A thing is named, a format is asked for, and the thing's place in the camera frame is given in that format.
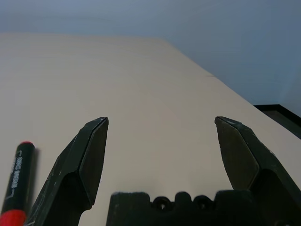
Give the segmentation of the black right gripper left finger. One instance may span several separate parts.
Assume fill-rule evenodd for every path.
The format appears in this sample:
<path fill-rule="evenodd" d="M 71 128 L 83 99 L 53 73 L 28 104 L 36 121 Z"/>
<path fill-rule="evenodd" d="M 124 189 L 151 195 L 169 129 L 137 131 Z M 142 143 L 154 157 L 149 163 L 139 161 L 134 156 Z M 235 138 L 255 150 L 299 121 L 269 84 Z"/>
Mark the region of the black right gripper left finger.
<path fill-rule="evenodd" d="M 84 125 L 57 157 L 26 226 L 77 226 L 95 203 L 103 170 L 109 119 Z"/>

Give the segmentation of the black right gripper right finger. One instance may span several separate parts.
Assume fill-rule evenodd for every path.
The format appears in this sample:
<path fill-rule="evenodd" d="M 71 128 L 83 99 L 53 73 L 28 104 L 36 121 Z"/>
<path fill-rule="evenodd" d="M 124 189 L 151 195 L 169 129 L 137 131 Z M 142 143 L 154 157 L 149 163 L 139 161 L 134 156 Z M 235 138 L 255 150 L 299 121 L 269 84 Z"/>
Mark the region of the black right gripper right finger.
<path fill-rule="evenodd" d="M 278 158 L 241 122 L 223 116 L 214 122 L 232 188 L 252 194 L 266 225 L 299 226 L 301 191 Z"/>

